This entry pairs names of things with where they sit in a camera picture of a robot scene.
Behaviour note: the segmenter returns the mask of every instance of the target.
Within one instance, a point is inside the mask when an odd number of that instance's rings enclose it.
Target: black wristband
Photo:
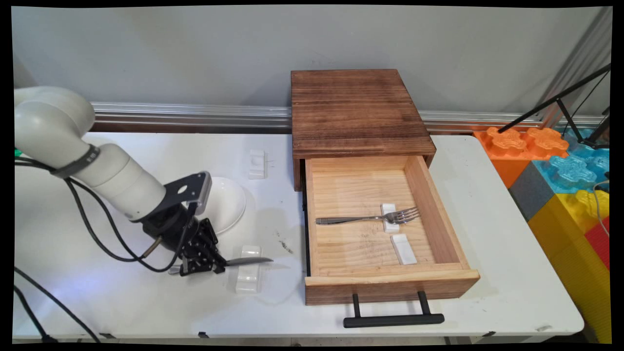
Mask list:
[[[73,176],[74,174],[80,172],[82,169],[84,169],[88,165],[90,165],[91,162],[95,161],[95,159],[99,155],[100,155],[100,148],[89,144],[89,150],[87,151],[87,153],[82,155],[82,157],[80,157],[74,162],[71,162],[65,167],[61,167],[54,172],[50,172],[50,174],[61,179],[69,178]]]

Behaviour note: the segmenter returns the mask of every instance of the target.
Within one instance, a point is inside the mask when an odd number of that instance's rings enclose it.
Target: white plate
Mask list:
[[[208,217],[215,233],[221,234],[236,224],[245,212],[245,191],[234,180],[212,177],[205,211],[198,217]]]

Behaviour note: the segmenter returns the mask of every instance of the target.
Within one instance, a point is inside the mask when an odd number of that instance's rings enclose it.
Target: silver fork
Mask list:
[[[414,206],[410,209],[400,210],[396,212],[390,212],[384,215],[370,215],[368,217],[324,217],[317,218],[316,224],[318,225],[332,225],[332,224],[341,224],[348,222],[355,222],[357,220],[368,220],[368,219],[382,219],[390,224],[403,224],[407,223],[410,220],[414,220],[416,217],[419,217],[420,211],[418,207]]]

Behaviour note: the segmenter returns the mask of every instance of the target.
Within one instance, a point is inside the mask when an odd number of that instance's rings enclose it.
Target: open drawer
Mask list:
[[[306,305],[460,297],[479,279],[470,269],[422,156],[305,160],[309,270]],[[418,206],[402,224],[417,264],[400,265],[380,220],[316,225],[317,217],[379,215],[380,205]]]

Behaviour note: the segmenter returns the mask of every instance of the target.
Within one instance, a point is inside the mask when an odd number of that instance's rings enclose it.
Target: drawer handle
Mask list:
[[[440,324],[444,322],[443,314],[431,314],[427,295],[424,291],[418,292],[418,300],[421,303],[422,314],[414,315],[388,315],[382,317],[362,317],[359,315],[358,295],[353,294],[353,309],[355,317],[347,317],[343,320],[345,328],[366,328],[366,327],[389,327],[392,325],[419,325],[419,324]]]

